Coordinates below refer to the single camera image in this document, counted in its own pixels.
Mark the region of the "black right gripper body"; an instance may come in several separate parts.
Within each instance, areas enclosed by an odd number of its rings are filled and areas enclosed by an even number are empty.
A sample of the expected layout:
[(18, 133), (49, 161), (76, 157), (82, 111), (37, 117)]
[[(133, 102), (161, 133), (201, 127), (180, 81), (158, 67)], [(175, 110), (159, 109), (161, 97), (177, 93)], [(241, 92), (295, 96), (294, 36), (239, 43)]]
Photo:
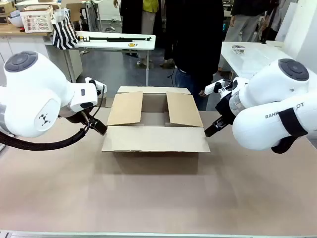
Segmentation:
[(221, 115), (221, 117), (217, 120), (217, 122), (220, 124), (233, 124), (234, 119), (236, 118), (229, 106), (230, 98), (231, 93), (228, 93), (226, 96), (220, 99), (215, 107), (215, 109)]

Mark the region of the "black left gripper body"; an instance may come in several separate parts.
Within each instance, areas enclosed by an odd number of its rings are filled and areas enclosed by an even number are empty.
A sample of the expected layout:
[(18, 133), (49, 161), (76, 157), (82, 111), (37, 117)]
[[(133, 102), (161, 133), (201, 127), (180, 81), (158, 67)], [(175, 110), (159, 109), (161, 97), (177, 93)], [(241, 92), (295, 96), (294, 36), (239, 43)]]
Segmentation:
[(66, 118), (71, 123), (82, 123), (86, 125), (90, 121), (92, 125), (96, 125), (98, 120), (90, 114), (92, 109), (93, 107), (90, 107), (80, 112), (75, 112), (69, 107), (63, 107), (60, 109), (58, 117)]

